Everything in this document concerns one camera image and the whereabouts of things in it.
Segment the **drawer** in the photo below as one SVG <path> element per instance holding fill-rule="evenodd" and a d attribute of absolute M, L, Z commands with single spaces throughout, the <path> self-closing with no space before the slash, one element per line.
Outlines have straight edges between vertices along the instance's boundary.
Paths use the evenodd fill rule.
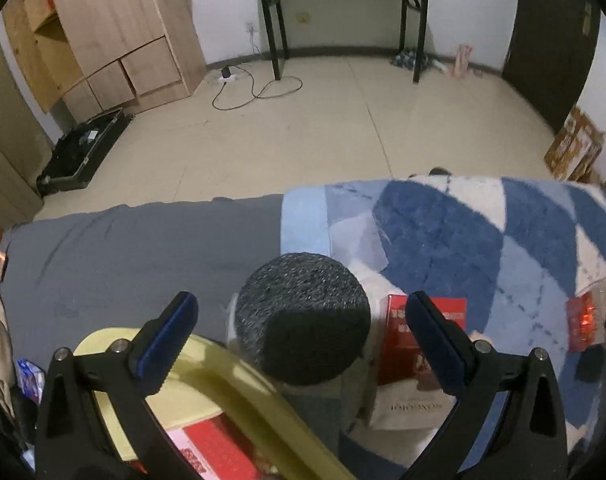
<path fill-rule="evenodd" d="M 103 110 L 131 101 L 135 95 L 118 61 L 101 68 L 87 78 Z"/>
<path fill-rule="evenodd" d="M 87 81 L 81 81 L 76 86 L 69 89 L 65 95 L 63 95 L 63 101 L 67 105 L 72 117 L 79 124 L 102 112 L 102 108 L 96 100 L 96 97 L 94 97 L 92 89 L 87 84 Z"/>
<path fill-rule="evenodd" d="M 179 69 L 165 38 L 142 46 L 121 61 L 138 95 L 180 80 Z"/>

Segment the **power cord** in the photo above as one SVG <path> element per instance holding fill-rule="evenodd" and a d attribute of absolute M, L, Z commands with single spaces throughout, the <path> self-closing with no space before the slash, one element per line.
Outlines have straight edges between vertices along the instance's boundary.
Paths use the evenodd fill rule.
<path fill-rule="evenodd" d="M 303 81 L 301 78 L 296 77 L 295 75 L 284 75 L 282 77 L 281 80 L 289 78 L 289 79 L 295 79 L 297 80 L 300 85 L 297 88 L 294 88 L 293 90 L 289 90 L 283 94 L 278 94 L 278 95 L 267 95 L 264 96 L 263 93 L 267 90 L 267 88 L 269 88 L 269 86 L 276 82 L 275 79 L 272 79 L 269 83 L 267 83 L 260 92 L 258 92 L 257 94 L 254 93 L 254 85 L 256 84 L 256 81 L 254 81 L 254 76 L 248 72 L 246 69 L 244 69 L 241 66 L 237 66 L 237 65 L 227 65 L 223 70 L 226 72 L 229 72 L 229 67 L 233 66 L 234 68 L 237 68 L 238 70 L 242 70 L 243 72 L 245 72 L 252 80 L 252 98 L 247 101 L 244 102 L 243 104 L 240 104 L 238 106 L 232 106 L 231 108 L 221 108 L 219 106 L 216 106 L 216 100 L 220 97 L 220 95 L 223 93 L 223 90 L 225 90 L 225 86 L 227 86 L 227 81 L 223 83 L 223 87 L 218 91 L 218 94 L 216 94 L 216 97 L 214 97 L 214 99 L 212 99 L 212 106 L 216 109 L 216 110 L 220 110 L 222 112 L 228 112 L 230 110 L 238 110 L 238 108 L 243 108 L 244 106 L 247 106 L 250 103 L 253 103 L 254 101 L 256 101 L 257 99 L 276 99 L 278 97 L 285 97 L 286 95 L 290 95 L 293 94 L 294 92 L 298 92 L 302 87 L 303 87 Z"/>

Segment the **baseboard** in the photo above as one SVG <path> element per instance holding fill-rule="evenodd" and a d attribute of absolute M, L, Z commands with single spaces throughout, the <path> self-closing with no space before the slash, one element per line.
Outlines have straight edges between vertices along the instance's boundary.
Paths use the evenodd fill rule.
<path fill-rule="evenodd" d="M 383 46 L 303 46 L 299 48 L 290 48 L 289 57 L 321 57 L 321 56 L 368 56 L 368 57 L 388 57 L 392 58 L 398 53 L 398 49 Z M 283 51 L 278 51 L 278 56 L 283 58 Z M 454 63 L 454 56 L 441 56 L 440 54 L 430 54 L 443 63 Z M 249 56 L 233 57 L 224 59 L 215 63 L 208 64 L 208 70 L 218 70 L 227 65 L 238 65 L 241 63 L 250 63 L 259 59 L 269 59 L 270 53 L 250 54 Z M 500 75 L 502 70 L 487 66 L 481 63 L 470 62 L 469 67 L 474 70 L 480 70 L 493 75 Z"/>

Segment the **floor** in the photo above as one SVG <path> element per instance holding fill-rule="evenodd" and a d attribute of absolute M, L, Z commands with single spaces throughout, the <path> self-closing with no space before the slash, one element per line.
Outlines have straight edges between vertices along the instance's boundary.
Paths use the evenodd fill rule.
<path fill-rule="evenodd" d="M 272 78 L 265 61 L 244 65 L 257 89 Z M 455 80 L 435 70 L 420 84 L 387 59 L 288 60 L 299 92 L 238 110 L 211 106 L 221 88 L 211 72 L 195 94 L 139 114 L 90 185 L 48 196 L 36 219 L 126 203 L 246 198 L 347 180 L 406 178 L 443 166 L 455 174 L 550 178 L 543 155 L 552 133 L 496 76 Z M 295 88 L 284 79 L 266 92 Z M 217 101 L 244 102 L 241 73 Z"/>

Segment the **black textured foam disc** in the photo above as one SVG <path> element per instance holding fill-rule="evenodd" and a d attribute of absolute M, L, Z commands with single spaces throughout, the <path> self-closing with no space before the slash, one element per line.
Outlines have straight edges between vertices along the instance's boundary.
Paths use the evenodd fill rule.
<path fill-rule="evenodd" d="M 368 297 L 343 264 L 291 253 L 249 277 L 234 327 L 245 359 L 277 380 L 307 386 L 333 379 L 354 362 L 370 319 Z"/>

